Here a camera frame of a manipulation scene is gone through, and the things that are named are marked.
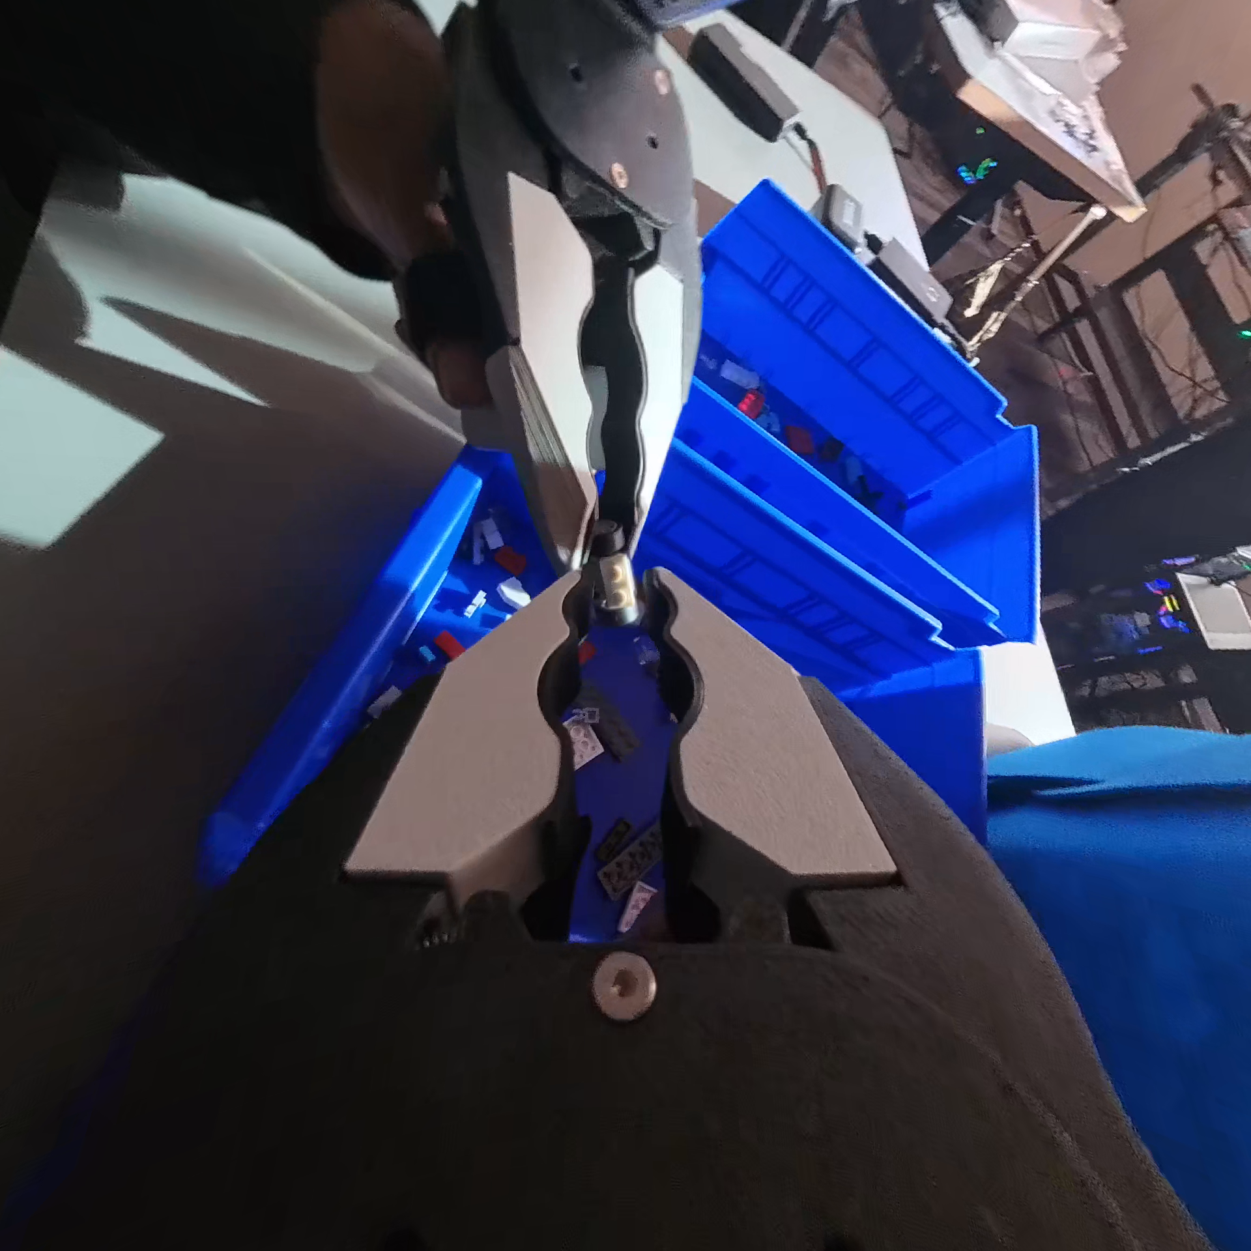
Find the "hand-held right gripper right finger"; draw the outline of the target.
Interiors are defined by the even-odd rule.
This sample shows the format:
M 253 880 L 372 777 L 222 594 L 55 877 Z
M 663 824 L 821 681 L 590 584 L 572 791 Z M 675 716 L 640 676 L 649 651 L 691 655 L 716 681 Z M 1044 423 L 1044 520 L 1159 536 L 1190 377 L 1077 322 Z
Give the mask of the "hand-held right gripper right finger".
M 882 886 L 897 862 L 800 675 L 667 569 L 648 572 L 664 658 L 693 684 L 669 785 L 706 897 Z

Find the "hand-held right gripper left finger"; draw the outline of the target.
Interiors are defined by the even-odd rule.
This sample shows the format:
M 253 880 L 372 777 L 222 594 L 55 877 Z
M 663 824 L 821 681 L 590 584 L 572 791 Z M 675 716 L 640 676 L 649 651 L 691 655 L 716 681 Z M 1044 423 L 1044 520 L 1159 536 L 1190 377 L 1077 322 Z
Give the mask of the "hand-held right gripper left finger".
M 590 587 L 564 573 L 445 666 L 344 871 L 451 903 L 530 898 L 579 835 L 561 715 L 582 687 Z

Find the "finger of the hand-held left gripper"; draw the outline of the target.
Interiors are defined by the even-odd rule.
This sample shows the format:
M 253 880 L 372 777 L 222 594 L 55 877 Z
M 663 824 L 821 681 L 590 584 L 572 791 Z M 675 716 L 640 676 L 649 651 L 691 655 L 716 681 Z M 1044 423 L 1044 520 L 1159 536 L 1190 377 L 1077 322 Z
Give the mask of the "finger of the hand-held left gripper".
M 599 515 L 590 463 L 593 404 L 584 378 L 582 329 L 594 298 L 590 250 L 557 198 L 506 177 L 503 305 L 506 343 L 487 365 L 505 448 L 521 478 L 544 550 L 560 572 L 581 572 Z
M 612 262 L 597 274 L 584 322 L 588 453 L 599 475 L 597 529 L 634 553 L 688 399 L 700 329 L 700 277 L 661 264 Z

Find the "small grey black brick assembly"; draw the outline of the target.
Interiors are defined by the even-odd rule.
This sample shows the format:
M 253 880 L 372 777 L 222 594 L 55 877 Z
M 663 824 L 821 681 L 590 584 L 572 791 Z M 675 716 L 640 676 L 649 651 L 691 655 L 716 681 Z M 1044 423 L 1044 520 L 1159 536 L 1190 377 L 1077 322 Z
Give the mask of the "small grey black brick assembly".
M 590 532 L 587 576 L 596 621 L 614 628 L 633 628 L 640 624 L 645 602 L 618 523 L 594 523 Z

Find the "person's left forearm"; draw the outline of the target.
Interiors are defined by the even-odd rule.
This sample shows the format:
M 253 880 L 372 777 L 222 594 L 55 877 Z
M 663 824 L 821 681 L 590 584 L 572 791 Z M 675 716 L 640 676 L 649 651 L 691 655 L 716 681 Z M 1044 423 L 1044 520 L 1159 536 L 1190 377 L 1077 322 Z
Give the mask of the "person's left forearm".
M 144 168 L 384 278 L 326 188 L 319 143 L 320 43 L 346 6 L 3 1 L 3 198 L 36 217 L 64 159 Z

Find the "person's left hand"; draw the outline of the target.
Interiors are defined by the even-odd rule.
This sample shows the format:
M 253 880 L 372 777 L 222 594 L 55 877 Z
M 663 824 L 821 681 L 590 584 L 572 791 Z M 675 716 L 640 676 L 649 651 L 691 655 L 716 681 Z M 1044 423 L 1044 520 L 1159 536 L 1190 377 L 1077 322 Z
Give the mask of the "person's left hand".
M 441 39 L 410 3 L 337 3 L 320 25 L 316 97 L 328 194 L 384 256 L 402 302 L 411 265 L 453 247 L 436 207 L 451 113 Z

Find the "heap of small toy bricks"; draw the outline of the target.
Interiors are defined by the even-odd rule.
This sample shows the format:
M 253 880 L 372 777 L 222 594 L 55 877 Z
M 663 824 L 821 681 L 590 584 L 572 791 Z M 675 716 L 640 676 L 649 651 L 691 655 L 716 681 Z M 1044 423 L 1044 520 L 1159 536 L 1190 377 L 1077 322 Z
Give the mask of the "heap of small toy bricks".
M 713 368 L 706 384 L 856 503 L 886 524 L 903 523 L 905 494 L 754 371 L 728 357 Z

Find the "large blue plastic bin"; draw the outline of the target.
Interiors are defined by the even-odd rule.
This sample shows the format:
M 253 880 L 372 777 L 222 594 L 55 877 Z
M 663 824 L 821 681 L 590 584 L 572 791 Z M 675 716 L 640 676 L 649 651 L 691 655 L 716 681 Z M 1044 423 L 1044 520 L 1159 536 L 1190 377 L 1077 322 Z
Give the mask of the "large blue plastic bin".
M 536 597 L 551 585 L 553 572 L 539 554 L 538 535 L 508 459 L 502 453 L 460 451 L 414 514 L 343 633 L 209 819 L 201 855 L 209 883 L 225 882 L 241 865 L 258 838 L 347 740 L 418 679 L 438 672 L 518 611 L 499 591 L 511 570 L 490 558 L 490 547 L 478 530 L 484 521 L 494 523 L 503 547 L 524 558 L 524 567 L 512 576 L 524 593 Z M 978 844 L 986 843 L 983 679 L 977 651 L 961 649 L 937 664 L 840 693 L 821 684 L 943 800 Z M 651 904 L 633 929 L 614 941 L 642 937 L 663 925 L 664 888 L 661 864 L 658 904 Z

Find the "black flat box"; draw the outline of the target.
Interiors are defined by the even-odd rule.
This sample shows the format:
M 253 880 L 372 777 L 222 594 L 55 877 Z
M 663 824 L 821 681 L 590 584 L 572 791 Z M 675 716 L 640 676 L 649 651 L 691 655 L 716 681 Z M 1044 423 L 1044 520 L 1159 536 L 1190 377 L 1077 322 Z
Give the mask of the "black flat box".
M 745 52 L 725 24 L 700 28 L 685 60 L 734 118 L 761 140 L 776 143 L 797 121 L 800 107 Z

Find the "pile of loose toy bricks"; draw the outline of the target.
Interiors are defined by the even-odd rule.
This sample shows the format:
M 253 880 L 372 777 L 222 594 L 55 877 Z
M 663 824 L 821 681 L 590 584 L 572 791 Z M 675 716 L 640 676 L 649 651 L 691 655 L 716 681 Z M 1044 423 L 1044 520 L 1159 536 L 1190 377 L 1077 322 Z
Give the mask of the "pile of loose toy bricks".
M 587 564 L 581 576 L 588 584 L 588 626 L 578 651 L 582 687 L 561 715 L 573 748 L 578 841 L 554 880 L 526 901 L 514 903 L 536 913 L 554 908 L 551 926 L 557 937 L 605 943 L 631 931 L 637 917 L 660 901 L 664 774 L 676 725 L 657 687 L 660 654 L 646 633 L 646 606 L 643 620 L 633 628 L 606 627 L 591 612 Z M 453 661 L 423 676 L 429 688 L 411 734 Z M 435 907 L 447 913 L 468 904 L 448 901 L 441 891 L 410 880 L 363 882 L 421 886 L 432 892 Z

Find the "grey cube device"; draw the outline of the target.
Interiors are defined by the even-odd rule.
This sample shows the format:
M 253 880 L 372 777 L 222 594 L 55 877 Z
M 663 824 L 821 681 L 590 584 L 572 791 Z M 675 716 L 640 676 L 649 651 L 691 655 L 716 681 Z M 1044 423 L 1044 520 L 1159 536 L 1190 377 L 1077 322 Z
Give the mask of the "grey cube device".
M 852 253 L 865 246 L 862 203 L 838 183 L 830 182 L 810 210 L 813 219 Z

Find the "black adapter box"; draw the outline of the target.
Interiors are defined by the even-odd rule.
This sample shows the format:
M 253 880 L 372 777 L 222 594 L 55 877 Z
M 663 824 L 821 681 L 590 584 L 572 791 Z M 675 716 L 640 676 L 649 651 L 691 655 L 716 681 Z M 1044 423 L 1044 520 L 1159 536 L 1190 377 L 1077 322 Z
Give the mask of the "black adapter box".
M 952 295 L 926 265 L 917 262 L 898 240 L 882 240 L 868 232 L 865 244 L 871 253 L 868 270 L 885 287 L 929 325 L 947 322 Z

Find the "blue fabric chair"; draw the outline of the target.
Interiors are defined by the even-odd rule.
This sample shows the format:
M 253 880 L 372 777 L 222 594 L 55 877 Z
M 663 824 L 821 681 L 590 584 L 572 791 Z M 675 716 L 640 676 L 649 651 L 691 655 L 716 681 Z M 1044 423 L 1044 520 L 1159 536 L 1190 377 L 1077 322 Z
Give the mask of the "blue fabric chair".
M 995 757 L 989 849 L 1127 1117 L 1218 1248 L 1250 1248 L 1250 739 L 1129 725 Z

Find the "wooden table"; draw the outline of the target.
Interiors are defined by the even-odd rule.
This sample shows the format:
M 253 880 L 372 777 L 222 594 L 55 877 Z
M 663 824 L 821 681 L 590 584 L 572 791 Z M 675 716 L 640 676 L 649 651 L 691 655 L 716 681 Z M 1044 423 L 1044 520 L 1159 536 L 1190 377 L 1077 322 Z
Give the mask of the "wooden table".
M 1099 98 L 1123 22 L 1102 1 L 932 3 L 932 58 L 956 100 L 1124 223 L 1147 206 Z

